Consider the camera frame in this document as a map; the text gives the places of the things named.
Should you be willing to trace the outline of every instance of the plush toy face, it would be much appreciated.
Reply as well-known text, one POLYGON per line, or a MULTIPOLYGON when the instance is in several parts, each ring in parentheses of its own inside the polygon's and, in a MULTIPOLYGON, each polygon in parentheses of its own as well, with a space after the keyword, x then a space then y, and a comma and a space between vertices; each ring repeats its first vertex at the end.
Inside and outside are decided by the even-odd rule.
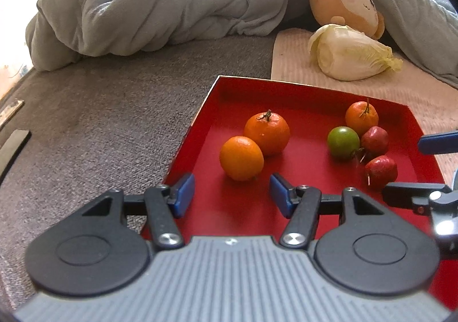
POLYGON ((385 25, 372 0, 310 0, 313 16, 320 25, 339 24, 379 39, 385 25))

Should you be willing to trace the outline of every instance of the green tomato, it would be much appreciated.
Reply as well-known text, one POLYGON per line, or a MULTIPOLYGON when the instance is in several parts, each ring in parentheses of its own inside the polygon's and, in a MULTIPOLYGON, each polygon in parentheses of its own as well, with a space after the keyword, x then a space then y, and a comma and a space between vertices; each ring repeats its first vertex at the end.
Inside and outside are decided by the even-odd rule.
POLYGON ((360 138, 349 127, 336 127, 327 136, 327 146, 334 158, 347 160, 360 148, 360 138))

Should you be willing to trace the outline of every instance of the orange fruit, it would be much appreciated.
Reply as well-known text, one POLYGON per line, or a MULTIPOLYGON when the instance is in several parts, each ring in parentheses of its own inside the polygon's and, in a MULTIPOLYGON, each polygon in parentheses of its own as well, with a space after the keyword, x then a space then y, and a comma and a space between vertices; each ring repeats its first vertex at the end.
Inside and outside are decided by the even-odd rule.
POLYGON ((248 119, 243 135, 256 142, 264 156, 268 157, 285 149, 289 141, 289 126, 283 117, 268 110, 248 119))
POLYGON ((369 99, 367 101, 358 101, 347 109, 345 123, 347 127, 350 127, 361 137, 371 127, 378 125, 378 114, 369 103, 369 99))
POLYGON ((219 152, 219 162, 226 174, 235 181, 247 181, 264 167, 264 157, 256 142, 235 136, 227 140, 219 152))

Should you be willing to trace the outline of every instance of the red tray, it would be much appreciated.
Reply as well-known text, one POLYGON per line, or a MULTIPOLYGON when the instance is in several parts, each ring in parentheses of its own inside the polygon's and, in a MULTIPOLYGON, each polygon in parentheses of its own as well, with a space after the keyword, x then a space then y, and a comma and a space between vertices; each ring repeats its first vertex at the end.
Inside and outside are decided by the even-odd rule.
MULTIPOLYGON (((293 185, 312 185, 324 193, 340 194, 355 186, 381 201, 365 186, 361 167, 338 163, 327 151, 328 132, 345 125, 345 110, 361 96, 272 80, 219 76, 172 162, 165 183, 173 184, 185 172, 196 178, 194 199, 183 219, 177 221, 186 241, 192 235, 272 235, 277 240, 287 220, 269 197, 269 177, 281 173, 293 185), (219 151, 226 140, 241 135, 254 114, 271 109, 289 124, 291 139, 283 154, 266 158, 259 177, 236 183, 219 164, 219 151)), ((423 135, 405 105, 371 99, 380 126, 390 135, 388 155, 398 164, 398 181, 443 183, 433 156, 418 152, 423 135)), ((429 233, 428 218, 410 210, 393 209, 398 215, 429 233)), ((338 216, 321 216, 317 238, 337 226, 338 216)), ((441 262, 430 293, 454 309, 458 300, 458 269, 455 261, 441 262)))

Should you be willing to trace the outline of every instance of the fruit stem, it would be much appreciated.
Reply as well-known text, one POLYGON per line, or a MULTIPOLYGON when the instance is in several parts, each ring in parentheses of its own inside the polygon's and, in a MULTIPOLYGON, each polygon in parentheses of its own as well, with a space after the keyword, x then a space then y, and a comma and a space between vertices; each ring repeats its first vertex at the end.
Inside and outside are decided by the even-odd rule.
POLYGON ((272 110, 267 110, 267 112, 262 116, 262 117, 259 117, 257 118, 257 120, 261 120, 261 119, 264 119, 266 118, 267 122, 270 122, 270 117, 272 116, 272 110))
POLYGON ((367 101, 366 101, 366 108, 365 108, 364 111, 360 114, 360 118, 361 118, 363 115, 366 115, 366 114, 369 114, 369 98, 367 98, 367 101))

